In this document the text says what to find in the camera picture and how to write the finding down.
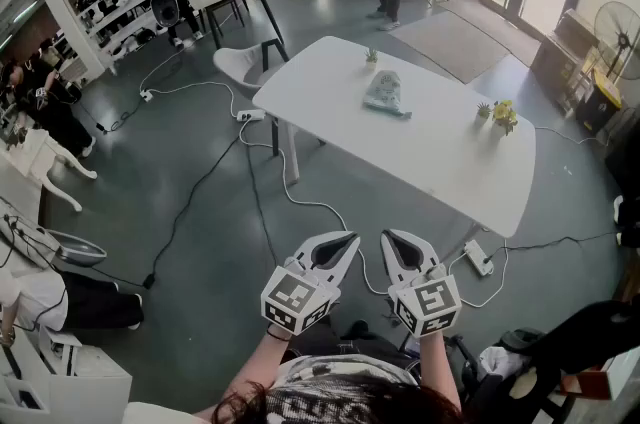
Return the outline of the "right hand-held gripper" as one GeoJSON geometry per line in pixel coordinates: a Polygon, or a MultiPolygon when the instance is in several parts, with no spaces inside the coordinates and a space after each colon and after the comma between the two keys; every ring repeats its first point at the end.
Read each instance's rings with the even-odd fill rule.
{"type": "Polygon", "coordinates": [[[394,284],[389,287],[393,311],[409,333],[422,338],[453,326],[461,298],[454,276],[439,264],[432,245],[410,232],[389,229],[382,231],[381,248],[394,284]],[[425,273],[408,281],[414,271],[425,273]]]}

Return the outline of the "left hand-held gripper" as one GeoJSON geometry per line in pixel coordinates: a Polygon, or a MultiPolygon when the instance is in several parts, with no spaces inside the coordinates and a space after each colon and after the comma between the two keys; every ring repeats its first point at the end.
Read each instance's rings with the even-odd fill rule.
{"type": "Polygon", "coordinates": [[[277,266],[260,295],[261,315],[298,336],[337,303],[339,284],[359,248],[358,234],[332,231],[307,239],[283,266],[277,266]]]}

